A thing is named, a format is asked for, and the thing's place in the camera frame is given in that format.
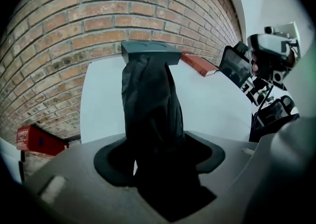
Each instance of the black cable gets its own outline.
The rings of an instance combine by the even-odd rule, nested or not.
[[[272,85],[271,88],[269,89],[269,91],[268,91],[267,95],[265,96],[265,98],[262,100],[262,103],[260,104],[259,109],[258,109],[256,115],[255,115],[254,118],[253,118],[253,125],[252,125],[251,131],[253,131],[253,130],[256,128],[256,122],[257,122],[258,114],[259,114],[259,112],[260,112],[262,106],[263,106],[264,103],[266,102],[267,98],[269,97],[269,95],[270,95],[272,89],[273,89],[273,85]]]

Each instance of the black bag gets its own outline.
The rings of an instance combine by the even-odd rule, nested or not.
[[[200,186],[189,158],[182,112],[166,63],[141,56],[122,74],[126,144],[136,159],[137,188],[169,221],[197,211],[214,199]]]

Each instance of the white table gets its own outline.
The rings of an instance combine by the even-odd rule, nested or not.
[[[80,109],[81,142],[125,132],[121,98],[123,58],[90,63],[83,85]],[[170,66],[181,104],[184,130],[248,141],[251,103],[225,75],[202,77],[179,61]]]

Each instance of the red box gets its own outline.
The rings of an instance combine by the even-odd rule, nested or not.
[[[55,156],[68,148],[68,143],[60,141],[35,126],[26,126],[18,129],[16,148]]]

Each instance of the book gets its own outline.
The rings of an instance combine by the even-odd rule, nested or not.
[[[213,75],[218,70],[212,63],[196,55],[183,52],[181,59],[204,77]]]

